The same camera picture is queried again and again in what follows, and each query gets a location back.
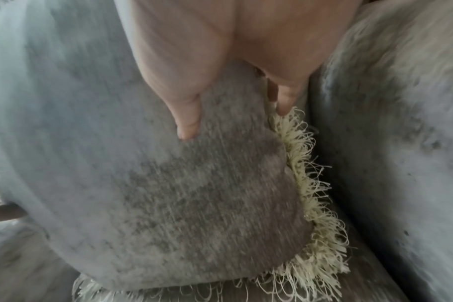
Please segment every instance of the human hand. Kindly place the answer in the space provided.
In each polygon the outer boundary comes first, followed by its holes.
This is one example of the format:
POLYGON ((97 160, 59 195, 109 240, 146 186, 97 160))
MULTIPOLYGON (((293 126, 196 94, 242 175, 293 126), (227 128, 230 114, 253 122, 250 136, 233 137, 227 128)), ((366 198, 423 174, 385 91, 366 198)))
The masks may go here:
POLYGON ((201 92, 231 57, 261 69, 277 85, 271 101, 286 115, 360 2, 116 0, 116 5, 143 78, 168 106, 179 138, 188 140, 200 128, 201 92))

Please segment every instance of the gray pillow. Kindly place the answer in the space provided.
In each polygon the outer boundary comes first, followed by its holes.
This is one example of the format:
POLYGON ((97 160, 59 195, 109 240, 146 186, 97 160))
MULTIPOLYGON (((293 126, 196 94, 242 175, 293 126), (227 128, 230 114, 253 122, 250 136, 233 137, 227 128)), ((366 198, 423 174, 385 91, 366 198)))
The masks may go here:
POLYGON ((253 69, 203 98, 176 137, 143 82, 113 0, 25 0, 0 12, 0 194, 50 246, 115 290, 252 277, 308 242, 253 69))

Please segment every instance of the cream fringe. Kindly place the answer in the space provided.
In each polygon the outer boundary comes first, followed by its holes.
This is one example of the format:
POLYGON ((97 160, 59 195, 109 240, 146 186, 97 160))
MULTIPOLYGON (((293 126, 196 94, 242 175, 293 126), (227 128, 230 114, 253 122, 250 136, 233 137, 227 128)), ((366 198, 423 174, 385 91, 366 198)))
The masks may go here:
MULTIPOLYGON (((345 261, 348 240, 344 224, 337 215, 320 201, 329 189, 327 183, 318 177, 323 167, 314 164, 311 151, 315 145, 313 134, 306 130, 306 123, 300 118, 301 111, 294 108, 287 116, 269 114, 269 123, 283 141, 288 166, 295 176, 305 218, 314 223, 311 242, 294 259, 251 279, 235 281, 235 286, 243 287, 254 283, 271 301, 311 302, 326 299, 332 301, 341 297, 337 275, 349 272, 345 261)), ((204 297, 195 286, 185 287, 187 293, 196 295, 201 301, 208 302, 213 295, 222 299, 223 283, 208 286, 210 293, 204 297)), ((111 292, 103 289, 94 280, 81 275, 74 284, 75 302, 143 302, 146 298, 158 298, 169 289, 155 289, 137 292, 111 292)))

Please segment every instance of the fringe trim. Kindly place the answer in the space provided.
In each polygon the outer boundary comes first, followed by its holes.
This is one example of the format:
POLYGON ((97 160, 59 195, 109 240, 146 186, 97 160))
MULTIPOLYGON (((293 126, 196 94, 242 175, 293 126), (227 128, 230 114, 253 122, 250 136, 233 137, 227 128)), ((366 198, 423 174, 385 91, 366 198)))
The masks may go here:
MULTIPOLYGON (((319 180, 324 167, 314 163, 312 149, 313 133, 306 131, 307 124, 300 118, 302 111, 294 108, 287 116, 268 114, 271 129, 283 141, 288 166, 293 171, 307 221, 314 223, 311 242, 289 262, 256 278, 234 281, 238 288, 247 283, 259 286, 271 295, 272 302, 313 302, 321 299, 332 301, 341 297, 338 274, 349 272, 346 258, 348 239, 345 225, 336 213, 320 201, 327 197, 328 183, 319 180)), ((196 301, 209 302, 214 294, 222 301, 223 283, 208 285, 209 293, 201 293, 197 286, 180 288, 184 296, 195 295, 196 301)), ((145 299, 160 299, 172 289, 152 289, 136 292, 113 292, 102 288, 94 280, 81 275, 73 286, 75 302, 144 302, 145 299)))

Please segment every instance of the skin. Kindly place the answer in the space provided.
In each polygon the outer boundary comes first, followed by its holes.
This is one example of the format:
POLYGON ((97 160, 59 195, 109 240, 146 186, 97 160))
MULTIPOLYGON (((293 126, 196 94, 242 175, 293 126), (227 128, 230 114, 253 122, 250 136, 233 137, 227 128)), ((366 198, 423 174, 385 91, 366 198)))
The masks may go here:
POLYGON ((200 128, 200 95, 232 57, 264 72, 286 115, 332 53, 360 0, 123 0, 144 80, 170 109, 180 139, 200 128))

